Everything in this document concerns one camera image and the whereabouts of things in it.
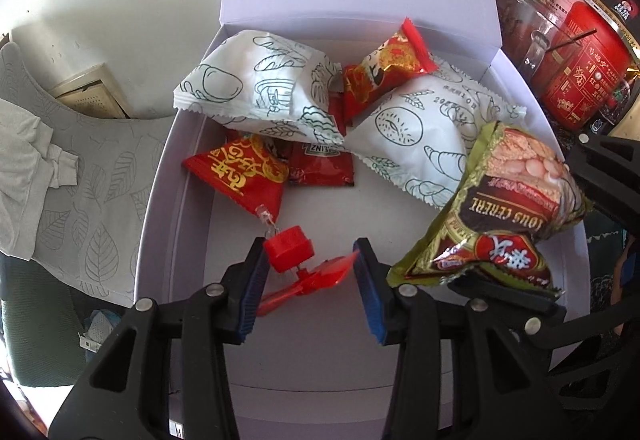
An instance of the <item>plastic wrapper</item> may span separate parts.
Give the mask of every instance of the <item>plastic wrapper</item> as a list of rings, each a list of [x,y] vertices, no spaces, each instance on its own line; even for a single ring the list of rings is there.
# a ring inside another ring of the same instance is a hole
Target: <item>plastic wrapper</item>
[[[289,168],[271,155],[258,135],[194,155],[182,164],[249,213],[271,224],[277,220]]]
[[[344,68],[344,118],[351,121],[385,93],[436,70],[418,30],[407,18],[402,27],[359,65]]]
[[[526,109],[435,59],[434,74],[393,90],[349,133],[345,147],[403,191],[442,208],[458,188],[482,126],[519,123]]]
[[[342,99],[338,94],[330,96],[329,113],[335,117],[338,130],[344,135],[346,127],[342,116]],[[292,143],[289,182],[303,185],[353,186],[353,157],[334,146]]]
[[[585,198],[548,146],[519,128],[487,124],[455,197],[387,280],[434,285],[478,268],[509,287],[558,295],[534,244],[585,212]]]
[[[226,128],[289,141],[342,144],[328,114],[340,65],[301,43],[243,30],[209,54],[174,90],[174,107]]]

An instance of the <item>red candy wrapper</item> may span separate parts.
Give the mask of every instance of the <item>red candy wrapper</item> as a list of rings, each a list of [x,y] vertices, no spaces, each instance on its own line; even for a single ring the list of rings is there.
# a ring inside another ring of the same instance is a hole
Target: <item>red candy wrapper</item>
[[[422,36],[411,20],[405,19],[400,30],[362,63],[344,68],[344,119],[351,121],[387,92],[437,68]]]
[[[342,112],[342,97],[332,94],[329,97],[329,115],[334,118],[338,131],[346,135]],[[352,186],[353,157],[324,144],[293,143],[289,181],[303,185]]]
[[[289,168],[268,152],[258,135],[195,155],[182,165],[249,213],[256,215],[263,206],[273,221],[278,218]]]

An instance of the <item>white towel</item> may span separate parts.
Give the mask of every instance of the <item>white towel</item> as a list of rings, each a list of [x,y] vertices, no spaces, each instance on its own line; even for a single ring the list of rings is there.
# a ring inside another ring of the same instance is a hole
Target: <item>white towel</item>
[[[39,117],[0,100],[0,251],[31,260],[49,187],[76,185],[78,157]]]

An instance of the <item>product label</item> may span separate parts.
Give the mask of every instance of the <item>product label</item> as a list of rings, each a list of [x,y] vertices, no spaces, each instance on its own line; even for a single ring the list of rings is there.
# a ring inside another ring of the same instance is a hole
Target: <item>product label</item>
[[[302,149],[305,155],[311,157],[337,157],[340,155],[340,151],[325,144],[303,144]]]
[[[581,127],[613,91],[620,77],[595,41],[585,44],[564,76],[556,80],[550,103],[572,127]]]

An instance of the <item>red packaging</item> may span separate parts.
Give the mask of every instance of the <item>red packaging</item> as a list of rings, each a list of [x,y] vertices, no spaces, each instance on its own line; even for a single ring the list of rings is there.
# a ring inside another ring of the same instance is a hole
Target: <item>red packaging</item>
[[[342,71],[344,120],[351,121],[388,91],[437,68],[422,36],[406,18],[400,30],[359,65],[349,65]]]
[[[268,152],[258,135],[194,155],[182,165],[249,213],[255,215],[264,206],[274,222],[278,218],[289,168]]]
[[[619,35],[583,2],[574,4],[562,28],[572,36],[598,29],[595,34],[580,40],[580,50],[551,81],[542,97],[551,115],[564,128],[576,131],[603,106],[632,59]],[[552,56],[545,56],[540,65],[538,74],[541,77],[544,76],[545,61],[550,59]]]
[[[329,115],[342,135],[346,135],[343,119],[343,97],[331,94]],[[289,181],[293,184],[352,186],[353,157],[324,144],[293,143],[289,159]]]

